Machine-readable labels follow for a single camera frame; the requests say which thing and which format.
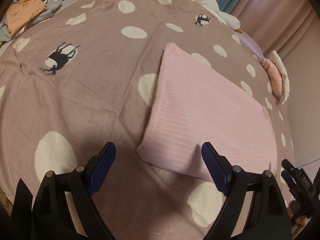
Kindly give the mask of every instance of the blue rubber fingertip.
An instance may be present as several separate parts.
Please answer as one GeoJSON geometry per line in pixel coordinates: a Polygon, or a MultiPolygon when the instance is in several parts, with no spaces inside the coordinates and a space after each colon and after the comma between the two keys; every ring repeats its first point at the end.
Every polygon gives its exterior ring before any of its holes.
{"type": "Polygon", "coordinates": [[[286,170],[281,172],[281,177],[287,183],[288,187],[293,187],[295,185],[295,182],[293,181],[292,177],[286,170]]]}
{"type": "Polygon", "coordinates": [[[229,188],[227,186],[227,176],[205,143],[202,145],[201,155],[218,191],[222,192],[225,196],[228,196],[229,188]]]}
{"type": "Polygon", "coordinates": [[[92,196],[101,189],[115,158],[116,146],[111,143],[89,177],[90,186],[87,188],[89,196],[92,196]]]}

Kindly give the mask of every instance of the folded pink towel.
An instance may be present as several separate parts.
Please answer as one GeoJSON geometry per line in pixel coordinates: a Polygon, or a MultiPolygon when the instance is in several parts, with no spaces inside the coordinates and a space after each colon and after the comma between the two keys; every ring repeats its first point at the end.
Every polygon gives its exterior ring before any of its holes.
{"type": "Polygon", "coordinates": [[[232,165],[276,170],[276,140],[266,109],[212,68],[169,43],[138,153],[161,168],[212,180],[201,145],[209,141],[232,165]]]}
{"type": "Polygon", "coordinates": [[[262,66],[270,78],[273,94],[276,99],[279,100],[283,94],[282,76],[276,65],[273,64],[270,59],[265,58],[262,62],[262,66]]]}

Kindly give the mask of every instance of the beige wall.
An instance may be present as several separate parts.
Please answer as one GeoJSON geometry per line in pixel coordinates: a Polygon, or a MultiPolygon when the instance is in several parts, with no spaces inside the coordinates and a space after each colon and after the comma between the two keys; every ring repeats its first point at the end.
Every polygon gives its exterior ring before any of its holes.
{"type": "MultiPolygon", "coordinates": [[[[288,122],[296,164],[320,158],[320,19],[316,17],[284,58],[290,80],[288,122]]],[[[308,165],[310,176],[316,166],[308,165]]]]}

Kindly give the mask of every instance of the bed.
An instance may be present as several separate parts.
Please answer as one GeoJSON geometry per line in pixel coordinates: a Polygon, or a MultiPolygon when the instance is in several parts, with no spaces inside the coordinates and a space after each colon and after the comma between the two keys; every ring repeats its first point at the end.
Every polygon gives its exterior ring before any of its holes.
{"type": "MultiPolygon", "coordinates": [[[[93,201],[113,235],[203,239],[221,208],[214,183],[150,165],[137,154],[168,42],[205,57],[266,108],[277,148],[274,175],[289,203],[280,179],[281,161],[294,163],[287,103],[273,97],[256,53],[194,0],[79,0],[2,48],[0,187],[9,200],[20,178],[36,195],[46,171],[69,172],[112,141],[117,157],[93,201]],[[211,18],[202,27],[195,24],[200,14],[211,18]],[[212,50],[216,44],[227,57],[212,50]]],[[[244,226],[250,197],[234,234],[244,226]]]]}

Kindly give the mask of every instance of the pink curtain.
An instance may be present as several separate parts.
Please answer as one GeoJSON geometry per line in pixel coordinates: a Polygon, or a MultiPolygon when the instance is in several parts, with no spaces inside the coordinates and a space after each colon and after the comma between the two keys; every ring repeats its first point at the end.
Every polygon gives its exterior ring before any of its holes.
{"type": "Polygon", "coordinates": [[[308,0],[240,0],[231,14],[261,47],[265,57],[281,58],[300,40],[316,13],[308,0]]]}

